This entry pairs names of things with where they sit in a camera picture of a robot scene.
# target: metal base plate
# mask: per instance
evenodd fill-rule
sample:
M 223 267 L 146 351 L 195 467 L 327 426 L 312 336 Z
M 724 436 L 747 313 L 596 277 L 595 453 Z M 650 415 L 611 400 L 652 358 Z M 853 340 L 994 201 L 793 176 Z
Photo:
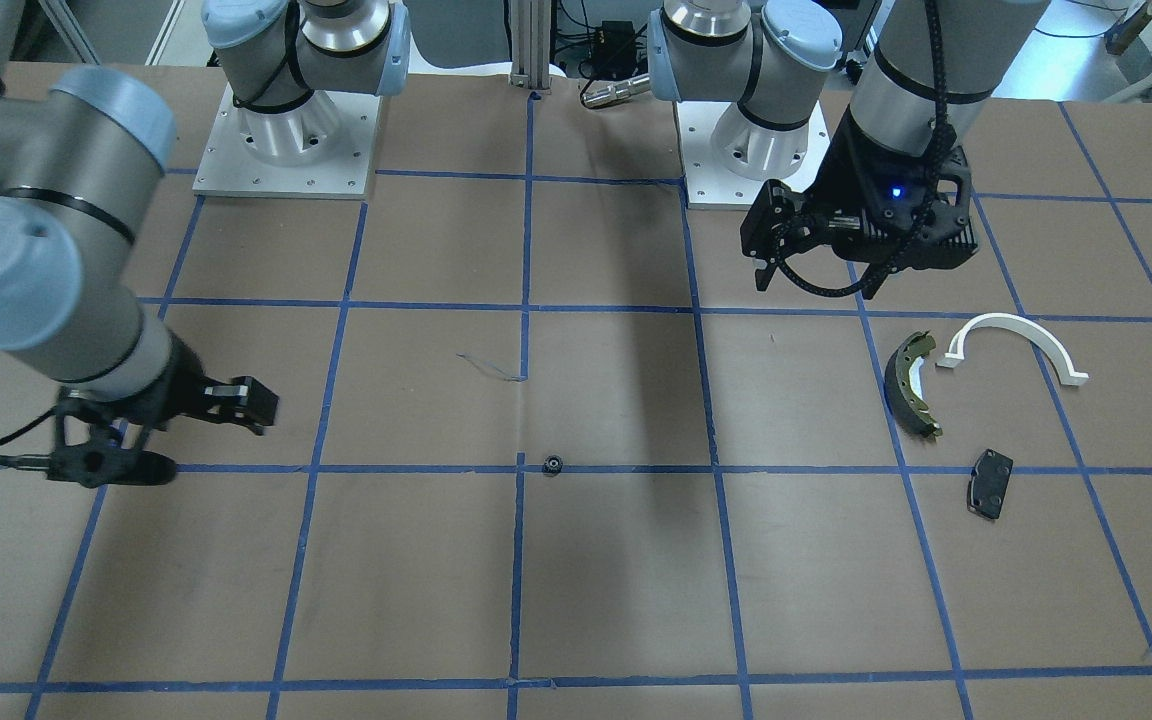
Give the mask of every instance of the metal base plate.
M 682 146 L 682 167 L 687 175 L 687 206 L 696 210 L 745 210 L 755 200 L 761 181 L 737 176 L 723 167 L 708 145 L 718 119 L 732 103 L 677 103 L 679 137 Z M 796 192 L 803 192 L 814 181 L 826 150 L 826 132 L 820 104 L 809 120 L 808 152 L 794 174 L 782 181 Z
M 207 149 L 194 179 L 196 195 L 221 197 L 311 197 L 320 200 L 365 200 L 371 179 L 372 151 L 380 99 L 374 94 L 328 92 L 342 114 L 349 137 L 324 161 L 283 168 L 257 159 L 238 132 L 233 91 L 225 86 L 220 109 L 211 126 Z

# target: white curved part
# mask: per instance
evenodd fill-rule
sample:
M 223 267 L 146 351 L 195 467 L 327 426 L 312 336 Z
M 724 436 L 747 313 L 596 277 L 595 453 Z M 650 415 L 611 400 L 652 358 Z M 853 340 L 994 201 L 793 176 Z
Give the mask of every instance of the white curved part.
M 1052 361 L 1052 365 L 1056 369 L 1056 374 L 1060 376 L 1060 384 L 1062 386 L 1081 386 L 1081 384 L 1091 379 L 1091 376 L 1087 373 L 1079 373 L 1078 370 L 1074 369 L 1074 361 L 1070 359 L 1069 351 L 1056 340 L 1056 336 L 1047 332 L 1047 328 L 1044 328 L 1038 323 L 1033 323 L 1033 320 L 1021 318 L 1018 314 L 1008 313 L 977 314 L 975 318 L 968 320 L 968 324 L 963 325 L 963 329 L 954 333 L 950 347 L 946 350 L 945 356 L 935 362 L 937 365 L 941 367 L 956 367 L 960 363 L 968 359 L 968 333 L 977 328 L 1010 331 L 1037 344 L 1038 350 L 1043 350 L 1043 354 L 1047 355 L 1047 359 Z

